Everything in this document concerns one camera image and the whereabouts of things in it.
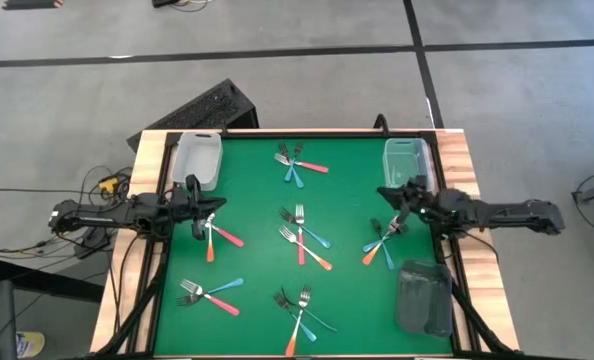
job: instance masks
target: wooden table edge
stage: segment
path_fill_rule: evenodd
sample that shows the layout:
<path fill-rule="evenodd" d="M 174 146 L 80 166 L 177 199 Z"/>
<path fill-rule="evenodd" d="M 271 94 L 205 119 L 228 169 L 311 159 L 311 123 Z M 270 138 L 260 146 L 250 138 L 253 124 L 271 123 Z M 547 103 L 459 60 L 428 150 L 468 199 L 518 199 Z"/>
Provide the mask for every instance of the wooden table edge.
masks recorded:
<path fill-rule="evenodd" d="M 391 132 L 435 132 L 439 147 L 439 154 L 444 170 L 444 177 L 448 187 L 462 190 L 473 197 L 479 197 L 479 187 L 475 176 L 472 159 L 468 149 L 466 136 L 463 129 L 390 129 Z M 161 161 L 163 158 L 166 136 L 169 132 L 193 132 L 193 133 L 221 133 L 221 129 L 193 129 L 193 130 L 145 130 L 142 132 L 139 148 L 135 156 L 133 177 L 130 184 L 130 193 L 139 194 L 142 192 L 155 192 L 159 178 Z M 379 133 L 382 129 L 228 129 L 232 134 L 272 134 L 277 132 L 291 133 Z M 126 247 L 134 233 L 129 230 L 121 230 L 118 233 L 113 251 L 112 268 L 115 278 L 118 277 L 121 261 L 124 257 Z M 489 232 L 480 233 L 479 237 L 484 238 L 492 244 Z M 124 271 L 124 283 L 122 286 L 122 301 L 120 303 L 120 317 L 123 321 L 130 312 L 137 288 L 137 280 L 143 262 L 143 240 L 138 240 L 126 260 Z M 463 257 L 463 265 L 469 285 L 471 301 L 488 326 L 495 332 L 499 339 L 513 349 L 518 349 L 517 336 L 515 334 L 510 309 L 506 299 L 504 285 L 498 264 L 495 262 L 494 254 L 482 248 L 476 241 L 465 238 L 460 241 L 460 248 Z M 156 256 L 153 259 L 153 267 L 150 276 L 159 262 Z M 449 267 L 454 274 L 454 262 L 449 262 Z M 461 347 L 468 350 L 468 332 L 463 312 L 455 303 L 455 317 L 457 331 Z M 139 336 L 136 351 L 144 351 L 146 338 L 150 325 L 150 313 L 152 302 L 144 312 L 139 328 Z M 115 303 L 110 275 L 106 279 L 104 296 L 100 305 L 97 324 L 91 342 L 91 351 L 103 347 L 113 334 L 113 321 L 115 318 Z"/>

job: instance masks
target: wooden table frame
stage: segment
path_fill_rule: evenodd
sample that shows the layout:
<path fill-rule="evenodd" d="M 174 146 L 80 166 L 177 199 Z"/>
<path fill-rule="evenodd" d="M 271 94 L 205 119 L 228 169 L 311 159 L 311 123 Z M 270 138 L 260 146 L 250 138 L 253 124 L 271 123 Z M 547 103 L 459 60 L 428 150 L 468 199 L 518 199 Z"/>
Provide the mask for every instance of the wooden table frame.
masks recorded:
<path fill-rule="evenodd" d="M 192 132 L 196 133 L 222 133 L 222 131 L 192 130 Z M 172 148 L 176 144 L 176 138 L 178 137 L 174 133 L 179 133 L 179 130 L 149 130 L 143 132 L 133 168 L 130 194 L 143 192 L 163 193 L 164 190 L 172 186 L 168 165 L 172 162 L 172 157 L 174 157 Z M 412 133 L 416 134 L 415 137 L 422 137 L 429 143 L 432 157 L 436 160 L 436 163 L 433 163 L 433 168 L 436 170 L 436 181 L 440 188 L 457 188 L 474 198 L 479 197 L 479 188 L 466 137 L 463 130 L 460 129 L 392 129 L 390 131 L 388 129 L 233 129 L 227 130 L 227 133 L 222 133 L 222 136 L 232 138 L 272 138 L 273 136 L 278 138 L 366 138 L 399 137 L 406 134 L 410 136 Z M 113 273 L 117 278 L 125 257 L 122 289 L 118 289 L 118 291 L 121 291 L 119 318 L 122 322 L 132 310 L 135 300 L 139 297 L 138 293 L 143 292 L 160 261 L 166 261 L 168 255 L 168 244 L 145 241 L 144 239 L 138 239 L 130 248 L 130 252 L 126 254 L 129 243 L 134 237 L 134 232 L 120 230 L 115 241 L 112 259 Z M 487 231 L 478 233 L 478 237 L 492 244 L 492 239 Z M 466 293 L 478 313 L 504 344 L 517 349 L 517 337 L 494 253 L 470 238 L 461 239 L 459 243 L 443 241 L 442 247 L 446 254 L 455 251 L 455 255 L 450 258 L 448 265 L 460 287 L 467 289 Z M 126 350 L 126 346 L 128 346 L 128 352 L 149 352 L 154 349 L 155 336 L 151 336 L 150 330 L 153 325 L 156 328 L 160 300 L 161 296 L 156 296 L 155 299 L 151 300 L 142 314 L 138 329 L 133 331 L 132 336 L 124 344 L 123 350 Z M 474 334 L 473 329 L 466 321 L 459 305 L 454 300 L 453 302 L 454 333 L 457 335 L 451 339 L 453 348 L 478 350 L 478 339 L 471 340 L 473 338 L 472 334 Z M 115 316 L 113 286 L 111 278 L 108 276 L 91 351 L 100 349 L 112 337 Z"/>

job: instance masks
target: white plastic basket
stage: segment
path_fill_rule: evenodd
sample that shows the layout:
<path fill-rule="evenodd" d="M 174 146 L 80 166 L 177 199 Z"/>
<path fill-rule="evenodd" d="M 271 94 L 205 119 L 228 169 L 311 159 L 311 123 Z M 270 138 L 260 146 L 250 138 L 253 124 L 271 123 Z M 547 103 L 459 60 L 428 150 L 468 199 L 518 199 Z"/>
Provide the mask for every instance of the white plastic basket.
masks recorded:
<path fill-rule="evenodd" d="M 171 177 L 186 184 L 188 175 L 195 175 L 202 191 L 217 187 L 221 166 L 221 136 L 217 133 L 184 133 L 177 144 L 177 155 Z"/>

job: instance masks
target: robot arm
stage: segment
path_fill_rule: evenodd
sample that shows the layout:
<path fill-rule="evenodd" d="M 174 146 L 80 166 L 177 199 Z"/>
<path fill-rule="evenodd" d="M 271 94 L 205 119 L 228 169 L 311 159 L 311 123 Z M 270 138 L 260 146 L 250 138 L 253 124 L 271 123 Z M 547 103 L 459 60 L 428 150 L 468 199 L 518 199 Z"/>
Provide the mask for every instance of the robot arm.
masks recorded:
<path fill-rule="evenodd" d="M 75 231 L 85 226 L 131 229 L 141 235 L 163 238 L 172 235 L 174 223 L 193 219 L 193 236 L 203 240 L 199 220 L 204 220 L 226 203 L 226 199 L 201 194 L 194 175 L 186 178 L 186 188 L 175 186 L 166 199 L 154 193 L 143 193 L 113 205 L 83 205 L 73 200 L 57 204 L 48 226 L 54 233 Z"/>
<path fill-rule="evenodd" d="M 423 184 L 425 177 L 417 176 L 396 189 L 377 189 L 393 209 L 400 211 L 399 224 L 414 212 L 424 223 L 438 225 L 446 235 L 463 233 L 471 228 L 526 227 L 548 235 L 557 235 L 564 229 L 559 209 L 548 201 L 488 204 L 473 200 L 457 189 L 441 190 L 434 195 Z"/>

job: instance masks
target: fork handle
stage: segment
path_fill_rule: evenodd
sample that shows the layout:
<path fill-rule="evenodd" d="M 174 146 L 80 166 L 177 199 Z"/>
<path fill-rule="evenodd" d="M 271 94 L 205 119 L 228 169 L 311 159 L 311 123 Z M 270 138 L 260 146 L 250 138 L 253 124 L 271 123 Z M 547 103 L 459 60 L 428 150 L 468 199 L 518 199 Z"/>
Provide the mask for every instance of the fork handle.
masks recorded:
<path fill-rule="evenodd" d="M 304 233 L 301 231 L 301 226 L 299 227 L 299 243 L 302 246 L 298 246 L 299 250 L 298 250 L 298 258 L 299 258 L 299 265 L 304 265 L 306 264 L 306 254 L 304 254 Z"/>
<path fill-rule="evenodd" d="M 332 332 L 337 332 L 337 329 L 335 329 L 334 327 L 326 324 L 324 322 L 324 320 L 318 318 L 317 316 L 315 316 L 315 314 L 313 314 L 312 312 L 308 311 L 308 309 L 304 309 L 304 312 L 308 315 L 310 315 L 310 317 L 312 317 L 313 319 L 317 320 L 320 324 L 324 325 L 326 328 L 328 328 L 328 330 L 332 331 Z"/>
<path fill-rule="evenodd" d="M 301 315 L 303 313 L 303 310 L 299 311 L 297 323 L 295 323 L 295 328 L 293 329 L 293 335 L 290 337 L 290 341 L 288 342 L 288 346 L 286 347 L 286 356 L 288 357 L 292 357 L 295 354 L 295 343 L 297 342 L 297 329 L 299 328 L 299 324 L 301 323 Z"/>
<path fill-rule="evenodd" d="M 364 245 L 364 247 L 362 248 L 362 250 L 364 250 L 364 252 L 369 252 L 370 249 L 372 249 L 375 246 L 377 246 L 377 244 L 379 244 L 380 242 L 381 242 L 381 239 L 375 241 L 374 243 L 370 243 L 368 245 Z"/>
<path fill-rule="evenodd" d="M 315 171 L 319 171 L 321 173 L 327 174 L 328 173 L 328 168 L 325 166 L 321 166 L 321 165 L 315 165 L 315 164 L 310 164 L 310 163 L 305 163 L 303 161 L 297 162 L 296 163 L 299 166 L 305 167 L 307 169 L 310 170 L 315 170 Z"/>
<path fill-rule="evenodd" d="M 290 313 L 290 315 L 292 315 L 292 316 L 293 316 L 293 318 L 294 318 L 295 320 L 297 320 L 297 316 L 296 316 L 295 314 L 293 314 L 293 313 Z M 306 337 L 308 338 L 308 340 L 310 340 L 310 341 L 315 341 L 315 340 L 317 340 L 317 336 L 316 336 L 315 334 L 313 334 L 313 332 L 312 332 L 312 331 L 310 331 L 310 329 L 309 329 L 309 328 L 307 328 L 307 327 L 306 327 L 306 325 L 304 325 L 304 323 L 300 322 L 300 323 L 299 323 L 299 327 L 300 327 L 300 328 L 301 328 L 301 329 L 304 331 L 304 334 L 306 334 Z"/>
<path fill-rule="evenodd" d="M 223 236 L 224 238 L 226 238 L 226 240 L 230 241 L 231 243 L 242 247 L 244 246 L 244 242 L 241 241 L 238 237 L 236 237 L 235 235 L 227 232 L 226 230 L 223 230 L 221 228 L 218 228 L 217 226 L 213 225 L 213 229 L 215 229 L 215 231 L 217 231 L 218 233 L 221 234 L 221 236 Z"/>
<path fill-rule="evenodd" d="M 219 306 L 220 308 L 228 311 L 231 315 L 233 315 L 233 316 L 238 316 L 239 315 L 239 309 L 237 309 L 236 307 L 234 307 L 234 306 L 232 306 L 230 304 L 227 304 L 227 303 L 225 303 L 225 302 L 223 302 L 223 301 L 221 301 L 221 300 L 219 300 L 217 298 L 214 298 L 214 297 L 212 297 L 212 296 L 210 296 L 208 294 L 204 294 L 204 297 L 206 299 L 210 300 L 213 304 L 215 304 L 215 305 Z"/>
<path fill-rule="evenodd" d="M 299 247 L 303 248 L 304 250 L 306 250 L 307 253 L 310 254 L 310 256 L 312 256 L 315 260 L 317 260 L 317 262 L 319 263 L 319 265 L 321 265 L 324 269 L 326 269 L 326 271 L 330 271 L 333 269 L 333 265 L 331 263 L 329 263 L 328 261 L 320 258 L 319 256 L 317 256 L 317 254 L 315 254 L 314 252 L 310 251 L 310 249 L 308 249 L 307 247 L 305 247 L 304 245 L 299 244 Z"/>
<path fill-rule="evenodd" d="M 384 248 L 384 254 L 386 254 L 386 265 L 388 265 L 388 269 L 395 270 L 395 264 L 393 264 L 393 259 L 390 257 L 386 243 L 383 243 L 381 247 Z"/>
<path fill-rule="evenodd" d="M 286 173 L 286 176 L 284 176 L 284 181 L 285 182 L 290 182 L 290 178 L 293 176 L 293 162 L 290 162 L 290 166 L 288 167 L 288 172 Z"/>
<path fill-rule="evenodd" d="M 301 178 L 299 177 L 299 175 L 297 175 L 297 171 L 295 171 L 295 167 L 291 167 L 290 168 L 293 172 L 293 175 L 295 175 L 295 182 L 297 183 L 297 187 L 298 188 L 303 188 L 304 187 L 304 182 L 301 181 Z"/>
<path fill-rule="evenodd" d="M 317 235 L 317 234 L 315 234 L 314 232 L 312 232 L 312 231 L 308 230 L 308 228 L 307 228 L 307 227 L 305 227 L 305 226 L 302 226 L 302 228 L 303 228 L 304 230 L 306 230 L 306 232 L 307 232 L 308 234 L 310 234 L 310 236 L 312 236 L 313 238 L 315 238 L 315 240 L 319 241 L 323 247 L 325 247 L 326 249 L 330 248 L 330 243 L 329 243 L 328 241 L 326 241 L 326 239 L 324 239 L 323 237 L 321 237 L 321 236 L 318 236 L 318 235 Z"/>
<path fill-rule="evenodd" d="M 373 261 L 373 258 L 375 257 L 375 254 L 377 254 L 377 250 L 379 250 L 379 248 L 381 247 L 381 244 L 382 243 L 383 243 L 383 241 L 380 241 L 379 244 L 377 244 L 377 246 L 375 246 L 368 253 L 368 255 L 364 256 L 364 259 L 362 260 L 362 262 L 364 263 L 364 265 L 370 265 L 370 263 Z"/>
<path fill-rule="evenodd" d="M 216 292 L 219 292 L 219 291 L 222 291 L 222 290 L 226 290 L 226 289 L 230 289 L 230 288 L 233 288 L 233 287 L 236 287 L 236 286 L 241 286 L 243 284 L 244 284 L 244 279 L 238 278 L 237 280 L 233 280 L 233 281 L 229 282 L 226 285 L 220 286 L 220 287 L 218 287 L 216 289 L 212 289 L 208 293 L 209 294 L 214 294 Z"/>
<path fill-rule="evenodd" d="M 206 260 L 213 262 L 215 260 L 215 250 L 213 249 L 213 230 L 208 229 L 208 254 L 206 254 Z"/>

